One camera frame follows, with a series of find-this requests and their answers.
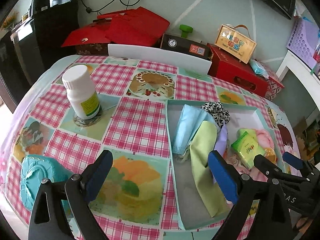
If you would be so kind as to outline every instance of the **white floor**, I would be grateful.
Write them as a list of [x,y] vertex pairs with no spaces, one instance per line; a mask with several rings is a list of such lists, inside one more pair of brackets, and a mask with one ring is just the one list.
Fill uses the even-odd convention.
[[[10,124],[12,121],[12,113],[10,112],[9,108],[3,103],[0,106],[0,144],[5,139],[8,130],[10,129]],[[22,221],[18,218],[18,216],[14,213],[11,206],[8,204],[5,197],[0,193],[0,209],[3,213],[4,217],[8,221],[9,225],[15,231],[17,236],[21,240],[28,239],[28,228]]]

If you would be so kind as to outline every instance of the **white bottle cap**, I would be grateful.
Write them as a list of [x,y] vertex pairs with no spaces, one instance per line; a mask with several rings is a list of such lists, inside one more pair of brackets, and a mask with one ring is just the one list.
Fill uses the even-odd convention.
[[82,88],[92,82],[86,65],[77,65],[68,69],[62,75],[62,82],[66,89]]

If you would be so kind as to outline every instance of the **purple perforated basket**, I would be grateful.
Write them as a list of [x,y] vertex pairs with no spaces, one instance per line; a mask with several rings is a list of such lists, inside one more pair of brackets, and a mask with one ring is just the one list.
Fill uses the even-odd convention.
[[294,27],[287,44],[287,48],[297,55],[310,69],[316,65],[312,57],[318,42],[319,28],[303,18],[294,23]]

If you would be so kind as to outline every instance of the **white plastic bottle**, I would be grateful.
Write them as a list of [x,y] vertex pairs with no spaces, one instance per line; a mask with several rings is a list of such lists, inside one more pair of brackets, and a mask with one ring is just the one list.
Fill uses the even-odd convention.
[[87,66],[77,65],[68,69],[62,76],[62,82],[77,116],[90,119],[99,112],[99,99]]

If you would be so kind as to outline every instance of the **screw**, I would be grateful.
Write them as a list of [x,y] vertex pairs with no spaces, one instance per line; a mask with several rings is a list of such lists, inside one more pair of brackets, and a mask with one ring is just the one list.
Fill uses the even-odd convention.
[[71,179],[72,179],[72,180],[78,180],[78,179],[80,179],[80,174],[78,174],[78,173],[73,174],[73,175],[71,176]]
[[241,178],[243,179],[243,180],[249,180],[250,179],[250,176],[248,175],[248,174],[242,174],[241,175]]
[[277,184],[279,184],[279,180],[277,180],[277,179],[272,179],[272,183],[275,184],[275,185],[277,185]]
[[46,184],[48,181],[49,181],[48,178],[43,178],[43,179],[41,179],[41,183],[42,183],[42,184]]

